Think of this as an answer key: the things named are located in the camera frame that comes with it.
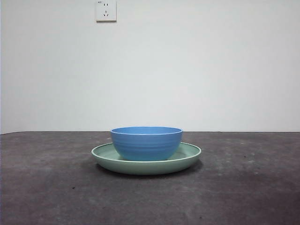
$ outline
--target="electrical outlet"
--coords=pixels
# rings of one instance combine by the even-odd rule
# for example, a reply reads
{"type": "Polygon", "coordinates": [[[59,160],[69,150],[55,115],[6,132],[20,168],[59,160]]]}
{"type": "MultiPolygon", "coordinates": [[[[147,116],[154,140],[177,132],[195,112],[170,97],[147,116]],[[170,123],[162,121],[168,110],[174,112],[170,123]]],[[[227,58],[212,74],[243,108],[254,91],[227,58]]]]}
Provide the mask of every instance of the electrical outlet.
{"type": "Polygon", "coordinates": [[[98,0],[96,2],[96,21],[117,21],[117,1],[98,0]]]}

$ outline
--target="blue bowl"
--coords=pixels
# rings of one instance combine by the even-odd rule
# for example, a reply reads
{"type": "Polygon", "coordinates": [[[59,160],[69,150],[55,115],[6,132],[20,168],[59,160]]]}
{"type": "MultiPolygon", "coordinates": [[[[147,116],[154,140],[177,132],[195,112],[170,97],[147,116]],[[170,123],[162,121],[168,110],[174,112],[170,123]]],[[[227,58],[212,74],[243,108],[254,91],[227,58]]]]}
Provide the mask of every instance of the blue bowl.
{"type": "Polygon", "coordinates": [[[111,130],[117,152],[128,160],[168,159],[178,148],[182,130],[172,127],[121,127],[111,130]]]}

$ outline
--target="green plate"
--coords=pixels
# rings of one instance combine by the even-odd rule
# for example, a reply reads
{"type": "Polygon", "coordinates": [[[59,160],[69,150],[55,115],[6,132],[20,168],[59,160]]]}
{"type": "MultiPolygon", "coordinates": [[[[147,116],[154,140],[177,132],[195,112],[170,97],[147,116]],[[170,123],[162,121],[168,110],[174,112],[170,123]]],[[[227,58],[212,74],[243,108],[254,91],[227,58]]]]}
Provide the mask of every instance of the green plate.
{"type": "Polygon", "coordinates": [[[163,161],[129,161],[118,154],[113,143],[93,148],[92,155],[105,169],[126,174],[154,175],[173,173],[190,167],[201,153],[195,145],[181,142],[176,152],[163,161]]]}

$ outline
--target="white wall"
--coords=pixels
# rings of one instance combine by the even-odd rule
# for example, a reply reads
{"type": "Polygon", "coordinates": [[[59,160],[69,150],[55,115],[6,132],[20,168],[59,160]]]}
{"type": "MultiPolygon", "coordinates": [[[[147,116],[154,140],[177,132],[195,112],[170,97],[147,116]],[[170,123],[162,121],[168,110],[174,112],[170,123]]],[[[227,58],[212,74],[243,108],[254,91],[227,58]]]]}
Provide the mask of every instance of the white wall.
{"type": "Polygon", "coordinates": [[[299,0],[1,1],[1,132],[300,131],[299,0]]]}

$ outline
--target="plate rim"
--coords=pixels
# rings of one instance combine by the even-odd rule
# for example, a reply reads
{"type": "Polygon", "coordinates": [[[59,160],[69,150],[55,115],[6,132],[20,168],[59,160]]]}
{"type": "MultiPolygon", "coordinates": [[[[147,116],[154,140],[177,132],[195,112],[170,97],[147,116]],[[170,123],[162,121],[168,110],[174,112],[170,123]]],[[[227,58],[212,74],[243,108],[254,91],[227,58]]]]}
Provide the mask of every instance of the plate rim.
{"type": "Polygon", "coordinates": [[[180,142],[180,143],[196,147],[199,150],[199,152],[196,153],[195,155],[192,155],[192,156],[189,156],[189,157],[185,157],[185,158],[178,158],[178,159],[171,159],[171,160],[159,160],[159,161],[133,161],[133,160],[111,159],[111,158],[105,158],[105,157],[99,156],[96,153],[94,153],[94,150],[97,149],[97,148],[100,148],[100,147],[103,147],[103,146],[106,146],[106,145],[109,145],[109,144],[113,145],[113,143],[111,142],[111,143],[101,144],[99,146],[94,147],[91,150],[91,153],[96,158],[104,159],[104,160],[109,160],[109,161],[113,161],[113,162],[125,162],[125,163],[167,163],[167,162],[176,162],[176,161],[181,161],[181,160],[184,160],[184,159],[194,158],[194,157],[199,156],[201,154],[201,152],[202,152],[201,148],[199,148],[196,145],[193,145],[193,144],[190,144],[190,143],[186,143],[186,142],[180,142]]]}

